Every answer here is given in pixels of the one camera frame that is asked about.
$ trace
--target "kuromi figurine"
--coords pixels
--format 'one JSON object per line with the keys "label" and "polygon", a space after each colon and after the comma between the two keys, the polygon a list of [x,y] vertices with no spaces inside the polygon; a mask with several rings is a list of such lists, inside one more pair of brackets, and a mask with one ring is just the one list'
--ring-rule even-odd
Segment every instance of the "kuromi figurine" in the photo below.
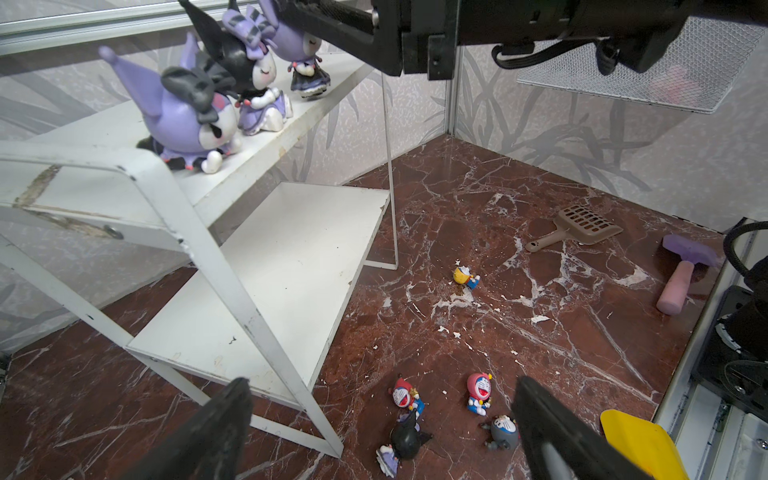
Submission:
{"label": "kuromi figurine", "polygon": [[222,93],[230,91],[234,80],[200,51],[192,34],[187,34],[180,66],[162,74],[118,57],[109,47],[100,47],[99,55],[136,102],[169,167],[199,167],[213,174],[223,155],[240,149],[237,113]]}
{"label": "kuromi figurine", "polygon": [[258,12],[248,5],[246,15],[240,14],[236,0],[230,0],[224,12],[223,30],[207,13],[189,2],[179,0],[187,11],[208,54],[235,79],[233,88],[240,108],[238,126],[245,135],[259,131],[280,131],[285,120],[293,116],[290,99],[279,89],[270,87],[277,76],[272,53],[262,42],[264,32],[273,31],[268,24],[260,30],[255,19]]}
{"label": "kuromi figurine", "polygon": [[331,77],[320,68],[319,62],[322,60],[316,55],[323,41],[281,22],[277,17],[274,0],[259,0],[259,6],[263,15],[257,15],[258,12],[253,10],[243,19],[250,28],[230,23],[226,18],[224,27],[246,45],[251,45],[251,48],[255,48],[255,45],[252,45],[253,41],[249,41],[249,38],[260,35],[260,40],[275,55],[289,61],[291,65],[288,71],[293,70],[290,89],[299,92],[302,98],[322,94],[331,84]]}

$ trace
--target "yellow figurine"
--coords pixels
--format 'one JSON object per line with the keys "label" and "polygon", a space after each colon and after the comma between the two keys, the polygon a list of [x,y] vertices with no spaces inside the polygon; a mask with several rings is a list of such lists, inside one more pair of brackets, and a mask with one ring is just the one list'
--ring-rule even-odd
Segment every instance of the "yellow figurine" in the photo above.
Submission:
{"label": "yellow figurine", "polygon": [[468,286],[470,290],[474,290],[478,283],[480,283],[480,276],[471,275],[468,266],[457,266],[456,270],[453,270],[453,281],[459,285]]}

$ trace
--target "marble floor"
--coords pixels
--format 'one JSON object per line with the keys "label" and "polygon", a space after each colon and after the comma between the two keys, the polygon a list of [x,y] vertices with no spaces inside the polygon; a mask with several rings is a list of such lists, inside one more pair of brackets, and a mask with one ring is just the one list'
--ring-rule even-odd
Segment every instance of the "marble floor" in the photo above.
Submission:
{"label": "marble floor", "polygon": [[[722,235],[450,137],[394,162],[397,271],[365,267],[314,389],[346,447],[338,460],[251,430],[238,479],[384,479],[374,458],[396,417],[398,374],[426,403],[434,435],[399,478],[526,478],[521,449],[487,452],[465,382],[493,374],[490,415],[508,412],[518,376],[549,388],[587,424],[605,409],[650,419],[719,268],[694,272],[679,316],[654,308],[678,258],[679,233],[715,248]],[[354,185],[384,187],[386,169]],[[523,245],[572,204],[624,228],[594,246]],[[372,259],[391,260],[387,217]],[[472,292],[457,262],[480,274]],[[178,270],[104,311],[138,332],[194,273]],[[209,394],[221,387],[193,379]],[[197,409],[144,365],[77,322],[18,352],[0,404],[0,478],[116,478]],[[257,401],[255,412],[312,431],[304,415]]]}

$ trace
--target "pink doraemon figurine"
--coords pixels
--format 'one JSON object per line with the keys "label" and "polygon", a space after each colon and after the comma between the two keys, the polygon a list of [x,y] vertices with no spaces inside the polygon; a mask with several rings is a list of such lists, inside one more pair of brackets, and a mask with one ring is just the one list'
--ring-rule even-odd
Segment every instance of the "pink doraemon figurine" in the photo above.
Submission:
{"label": "pink doraemon figurine", "polygon": [[467,390],[467,410],[485,416],[485,410],[491,406],[491,374],[472,373],[467,380]]}

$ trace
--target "pink brush handle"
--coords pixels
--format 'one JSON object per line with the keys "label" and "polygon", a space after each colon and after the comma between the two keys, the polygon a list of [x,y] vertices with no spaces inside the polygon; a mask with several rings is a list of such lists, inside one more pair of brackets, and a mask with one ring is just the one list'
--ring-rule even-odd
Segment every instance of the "pink brush handle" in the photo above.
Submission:
{"label": "pink brush handle", "polygon": [[656,308],[667,315],[677,315],[683,309],[685,297],[688,295],[690,276],[694,272],[694,265],[683,260],[677,264],[677,268],[667,281],[667,286],[661,292]]}

